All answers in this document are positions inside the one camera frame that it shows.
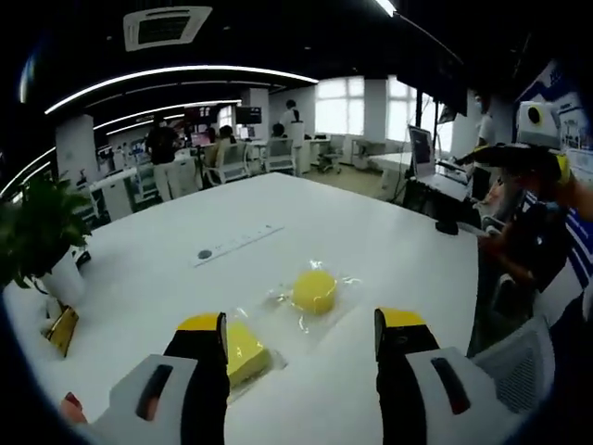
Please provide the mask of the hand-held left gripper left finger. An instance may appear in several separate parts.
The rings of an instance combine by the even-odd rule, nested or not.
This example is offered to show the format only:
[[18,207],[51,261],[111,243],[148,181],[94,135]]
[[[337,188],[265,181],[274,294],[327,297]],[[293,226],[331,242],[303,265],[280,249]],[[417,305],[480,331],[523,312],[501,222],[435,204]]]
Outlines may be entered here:
[[222,444],[227,364],[226,314],[185,320],[163,353],[147,356],[110,390],[89,436],[98,444]]

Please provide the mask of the person's left hand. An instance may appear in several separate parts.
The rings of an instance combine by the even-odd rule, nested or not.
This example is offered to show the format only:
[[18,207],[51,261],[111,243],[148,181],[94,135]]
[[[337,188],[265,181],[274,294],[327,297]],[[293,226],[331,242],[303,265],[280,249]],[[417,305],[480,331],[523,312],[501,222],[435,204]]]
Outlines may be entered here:
[[65,418],[74,424],[88,423],[88,420],[83,413],[81,402],[72,392],[68,392],[61,401],[60,411]]

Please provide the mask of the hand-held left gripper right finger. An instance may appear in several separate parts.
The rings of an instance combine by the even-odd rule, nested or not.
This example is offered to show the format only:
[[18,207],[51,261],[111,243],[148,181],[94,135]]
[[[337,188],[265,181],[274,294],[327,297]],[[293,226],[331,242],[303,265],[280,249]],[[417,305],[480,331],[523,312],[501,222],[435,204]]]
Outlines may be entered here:
[[376,390],[384,444],[502,444],[515,415],[494,380],[456,348],[441,349],[414,311],[374,311]]

